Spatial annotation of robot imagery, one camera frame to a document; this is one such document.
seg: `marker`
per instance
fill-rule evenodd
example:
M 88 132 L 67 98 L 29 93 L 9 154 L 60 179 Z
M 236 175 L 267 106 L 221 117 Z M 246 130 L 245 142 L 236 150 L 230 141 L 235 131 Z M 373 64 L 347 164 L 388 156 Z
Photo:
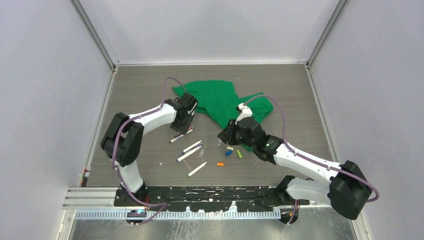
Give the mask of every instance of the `marker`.
M 179 135 L 179 136 L 175 136 L 174 138 L 172 138 L 172 139 L 171 139 L 171 141 L 169 141 L 169 143 L 170 143 L 170 144 L 172 144 L 173 142 L 175 142 L 175 141 L 177 141 L 178 139 L 180 139 L 180 138 L 184 137 L 185 135 L 187 135 L 187 134 L 191 133 L 192 131 L 193 131 L 193 129 L 190 129 L 190 130 L 188 130 L 188 131 L 187 131 L 187 133 L 186 133 L 186 134 L 181 134 L 181 133 L 180 133 L 180 135 Z
M 188 156 L 194 154 L 197 150 L 201 149 L 203 145 L 200 145 L 196 148 L 193 148 L 192 150 L 188 151 L 186 154 L 180 156 L 176 159 L 177 162 L 181 162 L 183 159 L 187 158 Z
M 185 153 L 181 153 L 179 156 L 180 156 L 180 157 L 181 157 L 181 156 L 184 156 L 184 155 L 186 155 L 186 153 L 190 152 L 191 150 L 193 150 L 193 149 L 195 149 L 195 148 L 197 148 L 197 147 L 199 147 L 199 146 L 202 146 L 202 147 L 203 147 L 203 143 L 199 143 L 199 144 L 197 144 L 196 146 L 194 146 L 194 147 L 190 148 L 190 150 L 189 150 L 189 151 L 187 151 L 187 152 L 185 152 Z
M 190 151 L 191 149 L 197 147 L 198 145 L 200 145 L 202 143 L 202 140 L 197 141 L 196 143 L 193 143 L 192 145 L 190 145 L 189 147 L 187 147 L 186 149 L 182 150 L 182 153 L 185 154 L 188 151 Z
M 200 169 L 202 169 L 205 165 L 206 165 L 207 161 L 205 161 L 204 163 L 202 163 L 200 166 L 196 167 L 196 169 L 194 169 L 193 171 L 191 171 L 189 174 L 187 174 L 187 176 L 191 177 L 193 174 L 195 174 L 197 171 L 199 171 Z
M 191 126 L 191 127 L 189 127 L 189 128 L 187 129 L 187 132 L 188 132 L 189 130 L 192 130 L 194 127 L 195 127 L 195 126 Z M 178 133 L 177 135 L 173 136 L 173 137 L 171 138 L 171 140 L 172 140 L 172 139 L 175 139 L 175 138 L 177 138 L 177 137 L 179 137 L 179 136 L 181 136 L 181 135 L 184 135 L 184 134 L 182 134 L 182 133 Z
M 237 154 L 238 154 L 238 157 L 239 157 L 239 158 L 242 158 L 242 157 L 243 157 L 243 156 L 242 156 L 242 153 L 241 153 L 241 152 L 240 152 L 240 150 L 238 150 L 238 149 L 237 149 Z

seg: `black mounting base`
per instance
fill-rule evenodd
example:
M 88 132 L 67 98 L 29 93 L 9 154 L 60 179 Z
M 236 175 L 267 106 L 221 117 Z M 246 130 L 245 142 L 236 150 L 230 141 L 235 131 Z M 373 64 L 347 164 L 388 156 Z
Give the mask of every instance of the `black mounting base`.
M 279 219 L 280 222 L 282 222 L 283 224 L 287 224 L 290 221 L 290 218 L 292 217 L 292 212 L 282 212 L 281 213 L 281 218 Z M 298 220 L 299 217 L 299 211 L 296 210 L 296 213 L 293 216 L 293 219 L 291 219 L 290 224 L 293 224 L 294 222 L 296 222 Z
M 133 195 L 138 200 L 145 202 L 146 197 L 148 195 L 146 183 L 143 182 L 143 185 L 140 187 L 140 189 L 137 192 L 134 192 Z M 128 194 L 128 192 L 124 189 L 122 185 L 119 186 L 118 190 L 116 190 L 115 202 L 113 203 L 113 205 L 115 207 L 141 206 L 141 204 L 131 198 L 131 196 Z
M 140 223 L 143 222 L 143 220 L 134 220 L 134 219 L 131 219 L 131 218 L 137 218 L 139 216 L 140 216 L 140 212 L 137 209 L 134 209 L 134 210 L 131 210 L 130 212 L 128 212 L 126 214 L 125 220 L 126 220 L 127 223 L 129 223 L 131 225 L 140 224 Z
M 289 203 L 281 201 L 274 186 L 149 186 L 144 193 L 143 199 L 149 199 L 150 204 L 167 202 L 166 211 L 169 212 L 185 212 L 187 207 L 192 212 L 226 212 L 233 202 L 238 212 L 270 212 L 273 207 L 294 204 L 294 200 Z M 310 202 L 300 200 L 299 204 L 309 205 Z M 122 187 L 116 191 L 114 205 L 140 206 Z M 160 206 L 149 209 L 157 211 Z
M 289 185 L 290 181 L 293 180 L 295 176 L 286 175 L 282 181 L 275 188 L 275 196 L 284 204 L 284 205 L 294 205 L 295 199 L 293 199 L 286 191 L 287 185 Z M 299 199 L 299 205 L 309 205 L 309 200 Z

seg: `white marker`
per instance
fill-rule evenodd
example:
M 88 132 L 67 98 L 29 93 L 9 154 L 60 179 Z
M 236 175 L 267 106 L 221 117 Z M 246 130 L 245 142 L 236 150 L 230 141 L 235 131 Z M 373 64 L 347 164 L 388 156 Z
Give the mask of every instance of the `white marker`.
M 190 156 L 190 155 L 194 154 L 197 150 L 199 150 L 199 149 L 201 149 L 201 148 L 202 148 L 202 145 L 200 145 L 200 146 L 198 146 L 198 147 L 196 147 L 196 148 L 193 148 L 192 150 L 188 151 L 186 154 L 184 154 L 184 155 L 180 156 L 179 158 L 177 158 L 177 159 L 176 159 L 176 161 L 177 161 L 177 162 L 181 162 L 183 159 L 185 159 L 185 158 L 187 158 L 188 156 Z
M 203 168 L 206 165 L 207 161 L 202 163 L 200 166 L 196 167 L 193 171 L 191 171 L 187 176 L 191 177 L 193 174 L 195 174 L 197 171 L 199 171 L 201 168 Z
M 197 145 L 199 145 L 202 142 L 202 140 L 197 141 L 196 143 L 190 145 L 189 147 L 187 147 L 186 149 L 182 150 L 182 153 L 185 154 L 188 151 L 190 151 L 192 148 L 196 147 Z

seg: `metal frame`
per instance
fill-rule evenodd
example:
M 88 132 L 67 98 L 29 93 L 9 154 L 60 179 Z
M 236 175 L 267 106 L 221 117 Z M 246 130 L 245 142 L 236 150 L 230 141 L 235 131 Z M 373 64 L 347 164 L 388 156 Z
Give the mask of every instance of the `metal frame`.
M 164 63 L 123 63 L 125 67 L 144 67 L 144 66 L 208 66 L 208 65 L 285 65 L 302 64 L 306 61 L 217 61 L 217 62 L 164 62 Z
M 119 66 L 117 66 L 115 69 L 113 69 L 110 78 L 107 82 L 107 87 L 106 87 L 106 91 L 103 95 L 103 99 L 101 101 L 101 106 L 100 106 L 100 112 L 97 116 L 97 120 L 95 123 L 95 127 L 94 127 L 94 131 L 92 133 L 91 139 L 90 139 L 90 145 L 88 147 L 88 152 L 86 154 L 85 157 L 85 165 L 84 168 L 90 168 L 92 161 L 93 161 L 93 156 L 96 150 L 96 144 L 98 142 L 99 139 L 99 134 L 100 134 L 100 130 L 102 128 L 103 125 L 103 121 L 105 119 L 105 114 L 106 114 L 106 110 L 108 109 L 108 104 L 109 104 L 109 100 L 112 94 L 112 88 L 114 87 L 114 83 L 115 83 L 115 77 L 118 74 L 118 70 L 119 70 Z M 82 177 L 84 173 L 84 169 L 81 171 L 81 175 L 80 177 Z
M 58 240 L 68 240 L 71 236 L 72 227 L 74 225 L 75 216 L 77 214 L 77 210 L 62 210 L 61 212 L 62 218 L 60 223 L 60 228 L 57 233 Z
M 361 213 L 355 221 L 352 221 L 353 229 L 356 233 L 356 238 L 361 240 L 373 240 L 374 238 L 367 230 L 368 224 L 365 219 L 366 217 L 364 216 L 364 214 Z
M 333 143 L 333 140 L 332 140 L 332 137 L 331 137 L 331 134 L 330 134 L 329 126 L 327 125 L 327 120 L 326 120 L 326 117 L 325 117 L 326 113 L 325 113 L 323 106 L 321 105 L 320 94 L 319 94 L 319 91 L 317 89 L 315 79 L 312 76 L 312 70 L 310 68 L 308 68 L 307 65 L 305 65 L 305 70 L 307 72 L 307 76 L 309 78 L 310 86 L 312 88 L 313 97 L 315 98 L 316 107 L 318 108 L 319 117 L 321 118 L 322 127 L 324 128 L 325 138 L 327 139 L 328 148 L 329 148 L 329 151 L 330 151 L 330 154 L 331 154 L 331 158 L 334 162 L 340 162 L 338 157 L 337 157 L 337 154 L 336 154 L 336 148 L 334 147 L 334 143 Z
M 93 39 L 94 43 L 96 44 L 98 50 L 101 52 L 101 54 L 104 57 L 104 60 L 107 62 L 109 67 L 111 69 L 115 68 L 115 64 L 109 55 L 108 51 L 106 50 L 105 45 L 103 44 L 102 40 L 99 37 L 99 34 L 97 33 L 96 29 L 94 28 L 93 23 L 90 21 L 90 18 L 88 17 L 86 11 L 84 10 L 83 5 L 81 4 L 80 0 L 69 0 L 72 4 L 72 6 L 75 8 L 75 11 L 78 13 L 79 17 L 81 18 L 82 22 L 84 23 L 85 27 L 87 28 L 88 33 L 90 34 L 91 38 Z
M 72 219 L 107 219 L 122 220 L 121 213 L 127 213 L 134 209 L 142 209 L 143 206 L 123 207 L 114 206 L 116 191 L 118 187 L 70 187 L 68 189 L 65 201 L 63 203 L 63 211 L 70 211 L 70 215 L 65 215 L 64 223 Z M 301 208 L 331 208 L 331 206 L 311 201 L 310 205 L 301 205 Z M 204 212 L 161 212 L 158 220 L 187 219 L 187 217 L 195 219 L 278 219 L 280 210 L 291 211 L 292 205 L 281 205 L 274 207 L 273 212 L 237 212 L 237 206 L 234 204 L 228 212 L 220 212 L 208 214 Z
M 316 43 L 316 45 L 315 45 L 315 47 L 312 51 L 312 54 L 310 55 L 309 60 L 306 63 L 308 69 L 311 68 L 312 64 L 314 63 L 315 59 L 317 58 L 318 53 L 320 52 L 325 41 L 327 40 L 327 37 L 330 35 L 331 31 L 333 30 L 334 26 L 336 25 L 337 20 L 339 19 L 340 15 L 342 14 L 342 12 L 345 9 L 346 4 L 348 2 L 349 2 L 349 0 L 339 0 L 338 1 L 337 6 L 335 7 L 330 19 L 328 20 L 327 25 L 325 26 L 324 31 L 321 34 L 321 37 L 319 37 L 319 40 Z

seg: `white enclosure panel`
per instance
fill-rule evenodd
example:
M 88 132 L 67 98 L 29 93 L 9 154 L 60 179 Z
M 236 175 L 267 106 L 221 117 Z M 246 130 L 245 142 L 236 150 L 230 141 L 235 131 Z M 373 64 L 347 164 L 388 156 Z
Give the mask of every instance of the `white enclosure panel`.
M 340 161 L 381 198 L 375 239 L 424 235 L 424 1 L 350 1 L 312 66 Z
M 111 74 L 69 0 L 0 7 L 0 239 L 48 240 Z
M 306 61 L 338 2 L 80 1 L 121 64 Z

